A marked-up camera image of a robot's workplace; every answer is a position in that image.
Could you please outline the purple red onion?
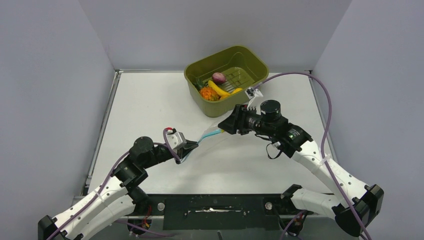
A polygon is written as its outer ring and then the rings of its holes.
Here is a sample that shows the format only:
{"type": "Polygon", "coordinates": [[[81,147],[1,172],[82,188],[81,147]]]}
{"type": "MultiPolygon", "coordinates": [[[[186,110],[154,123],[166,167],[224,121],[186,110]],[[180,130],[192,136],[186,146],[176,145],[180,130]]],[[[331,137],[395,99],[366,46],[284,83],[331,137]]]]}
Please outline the purple red onion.
{"type": "Polygon", "coordinates": [[[227,79],[223,73],[215,72],[212,74],[212,81],[217,85],[221,85],[221,84],[224,84],[227,81],[227,79]]]}

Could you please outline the clear zip top bag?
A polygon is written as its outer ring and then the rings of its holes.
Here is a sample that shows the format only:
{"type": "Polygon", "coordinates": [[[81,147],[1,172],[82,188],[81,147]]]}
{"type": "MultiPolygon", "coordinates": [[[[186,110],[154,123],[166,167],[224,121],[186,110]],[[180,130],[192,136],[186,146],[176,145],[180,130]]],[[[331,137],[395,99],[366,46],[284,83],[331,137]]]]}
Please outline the clear zip top bag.
{"type": "Polygon", "coordinates": [[[218,127],[219,123],[222,122],[223,119],[218,119],[214,121],[200,136],[197,141],[198,147],[191,151],[187,156],[183,157],[181,163],[185,163],[193,159],[191,155],[200,155],[202,153],[211,150],[215,145],[225,140],[229,134],[225,133],[224,130],[218,127]]]}

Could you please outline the olive green plastic basket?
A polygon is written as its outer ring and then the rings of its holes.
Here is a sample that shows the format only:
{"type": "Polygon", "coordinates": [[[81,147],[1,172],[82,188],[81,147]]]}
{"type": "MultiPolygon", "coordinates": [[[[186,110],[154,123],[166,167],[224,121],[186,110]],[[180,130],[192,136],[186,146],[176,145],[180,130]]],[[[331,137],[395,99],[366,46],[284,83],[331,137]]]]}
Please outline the olive green plastic basket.
{"type": "Polygon", "coordinates": [[[241,45],[231,46],[200,59],[189,64],[184,70],[192,99],[210,118],[219,117],[232,110],[236,104],[247,102],[249,98],[243,91],[264,81],[268,75],[268,66],[250,49],[241,45]],[[213,73],[225,75],[226,82],[217,85],[230,93],[228,96],[220,97],[218,101],[205,100],[194,85],[196,79],[208,83],[212,80],[213,73]],[[242,88],[243,91],[231,94],[236,88],[242,88]]]}

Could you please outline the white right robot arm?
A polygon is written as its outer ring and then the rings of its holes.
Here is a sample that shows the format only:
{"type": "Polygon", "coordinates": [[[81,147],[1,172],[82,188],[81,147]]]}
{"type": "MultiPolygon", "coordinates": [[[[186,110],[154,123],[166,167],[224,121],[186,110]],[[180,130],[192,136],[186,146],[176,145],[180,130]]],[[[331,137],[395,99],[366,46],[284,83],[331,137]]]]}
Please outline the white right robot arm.
{"type": "Polygon", "coordinates": [[[264,101],[260,113],[255,108],[237,104],[217,126],[231,135],[254,132],[264,137],[280,155],[285,154],[304,166],[331,191],[324,194],[293,184],[281,195],[281,207],[286,213],[305,210],[326,216],[353,237],[362,235],[363,229],[380,213],[383,189],[355,178],[330,155],[321,156],[311,135],[282,116],[278,101],[264,101]]]}

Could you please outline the orange toy pineapple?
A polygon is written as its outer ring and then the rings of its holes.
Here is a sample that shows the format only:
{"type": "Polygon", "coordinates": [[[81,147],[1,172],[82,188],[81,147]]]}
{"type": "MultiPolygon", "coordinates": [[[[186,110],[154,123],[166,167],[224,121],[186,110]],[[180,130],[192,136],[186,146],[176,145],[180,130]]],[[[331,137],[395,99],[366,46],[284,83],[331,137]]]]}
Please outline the orange toy pineapple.
{"type": "Polygon", "coordinates": [[[194,86],[205,100],[215,102],[220,99],[218,93],[206,82],[200,80],[199,78],[195,80],[194,86]]]}

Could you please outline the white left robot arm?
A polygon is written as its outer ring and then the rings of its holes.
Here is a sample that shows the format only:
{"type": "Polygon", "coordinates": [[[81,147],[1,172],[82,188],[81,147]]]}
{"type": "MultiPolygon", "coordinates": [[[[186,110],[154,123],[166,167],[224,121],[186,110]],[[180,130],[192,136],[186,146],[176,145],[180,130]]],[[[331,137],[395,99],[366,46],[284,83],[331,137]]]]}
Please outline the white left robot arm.
{"type": "Polygon", "coordinates": [[[97,188],[64,212],[39,220],[37,239],[89,240],[137,207],[146,207],[148,195],[139,187],[148,177],[146,170],[175,157],[184,158],[199,145],[184,139],[181,132],[172,132],[168,139],[175,148],[148,136],[136,139],[97,188]]]}

